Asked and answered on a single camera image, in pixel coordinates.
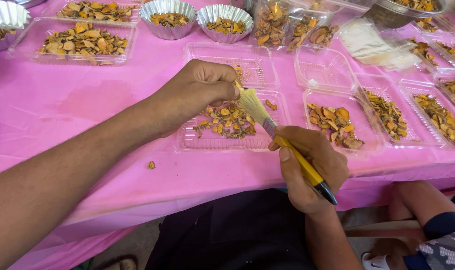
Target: paintbrush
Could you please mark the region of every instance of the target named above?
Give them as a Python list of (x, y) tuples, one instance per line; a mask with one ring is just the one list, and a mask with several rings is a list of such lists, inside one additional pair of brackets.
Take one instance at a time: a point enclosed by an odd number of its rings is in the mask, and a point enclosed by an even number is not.
[(272, 140), (281, 147), (287, 147), (294, 152), (297, 161), (301, 165), (301, 171), (305, 179), (311, 184), (314, 190), (318, 191), (326, 200), (333, 205), (337, 205), (337, 200), (332, 193), (331, 188), (327, 185), (322, 176), (314, 169), (314, 167), (302, 156), (301, 153), (287, 139), (276, 136), (274, 128), (276, 122), (269, 116), (266, 108), (262, 105), (259, 97), (256, 95), (256, 90), (253, 88), (244, 89), (239, 81), (236, 81), (236, 86), (240, 89), (241, 95), (238, 101), (238, 106), (248, 113), (254, 120), (262, 124), (267, 134)]

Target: person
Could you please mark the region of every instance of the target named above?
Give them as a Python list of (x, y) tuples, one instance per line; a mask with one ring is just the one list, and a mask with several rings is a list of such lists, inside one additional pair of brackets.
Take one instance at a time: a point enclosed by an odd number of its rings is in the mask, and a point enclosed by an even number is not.
[(395, 182), (388, 214), (392, 221), (416, 218), (429, 241), (418, 245), (416, 254), (366, 252), (361, 256), (366, 270), (455, 269), (455, 196), (449, 200), (424, 180)]
[[(237, 99), (236, 78), (228, 65), (191, 60), (148, 98), (1, 172), (0, 270), (47, 236), (128, 153), (173, 134), (208, 105)], [(339, 190), (347, 159), (324, 134), (295, 126), (275, 132)], [(361, 270), (333, 205), (304, 181), (292, 150), (281, 148), (279, 158), (287, 194), (244, 192), (166, 217), (148, 269)]]

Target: camouflage sleeve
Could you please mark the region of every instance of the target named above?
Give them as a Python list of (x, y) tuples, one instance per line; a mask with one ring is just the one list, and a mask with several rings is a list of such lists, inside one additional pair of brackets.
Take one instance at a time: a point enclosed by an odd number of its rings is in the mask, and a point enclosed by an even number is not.
[(455, 232), (417, 246), (432, 270), (455, 270)]

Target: metal ferrule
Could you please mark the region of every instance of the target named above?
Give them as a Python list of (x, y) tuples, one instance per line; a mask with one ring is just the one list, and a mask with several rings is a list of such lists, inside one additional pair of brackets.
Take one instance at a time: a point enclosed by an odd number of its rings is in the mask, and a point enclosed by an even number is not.
[(276, 126), (277, 123), (270, 116), (264, 119), (264, 123), (262, 124), (262, 127), (266, 130), (267, 134), (269, 134), (272, 139), (276, 137), (276, 133), (274, 133), (274, 128)]

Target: hand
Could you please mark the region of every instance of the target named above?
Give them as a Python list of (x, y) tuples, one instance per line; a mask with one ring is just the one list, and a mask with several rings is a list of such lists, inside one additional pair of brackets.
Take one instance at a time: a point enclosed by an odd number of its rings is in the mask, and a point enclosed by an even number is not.
[(176, 132), (188, 120), (206, 109), (239, 97), (233, 84), (236, 71), (229, 65), (193, 59), (157, 92), (148, 97), (154, 128), (161, 138)]
[[(275, 133), (294, 145), (324, 178), (334, 194), (339, 191), (349, 177), (347, 158), (334, 151), (325, 134), (298, 126), (277, 126)], [(277, 149), (279, 145), (275, 142), (269, 144), (269, 150)], [(281, 148), (279, 158), (281, 174), (287, 184), (287, 194), (297, 210), (306, 214), (315, 214), (332, 207), (331, 203), (320, 197), (318, 192), (315, 192), (304, 180), (299, 162), (291, 149)]]

